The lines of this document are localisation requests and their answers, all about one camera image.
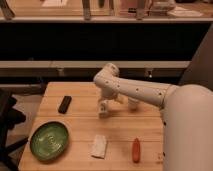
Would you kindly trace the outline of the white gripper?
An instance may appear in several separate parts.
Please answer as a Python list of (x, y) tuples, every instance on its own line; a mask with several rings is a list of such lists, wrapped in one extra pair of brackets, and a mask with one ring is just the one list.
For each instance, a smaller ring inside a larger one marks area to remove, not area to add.
[(109, 100), (114, 100), (115, 102), (123, 103), (123, 96), (115, 91), (108, 90), (106, 88), (102, 88), (100, 90), (100, 98), (98, 100), (98, 105), (99, 105), (101, 111), (108, 110), (108, 101)]

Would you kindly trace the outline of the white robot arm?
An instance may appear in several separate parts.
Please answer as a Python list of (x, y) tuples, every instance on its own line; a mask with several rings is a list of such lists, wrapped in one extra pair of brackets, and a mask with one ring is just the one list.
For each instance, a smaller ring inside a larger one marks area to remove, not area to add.
[(106, 64), (93, 78), (101, 98), (122, 94), (162, 110), (163, 171), (213, 171), (213, 91), (197, 84), (177, 86), (124, 79)]

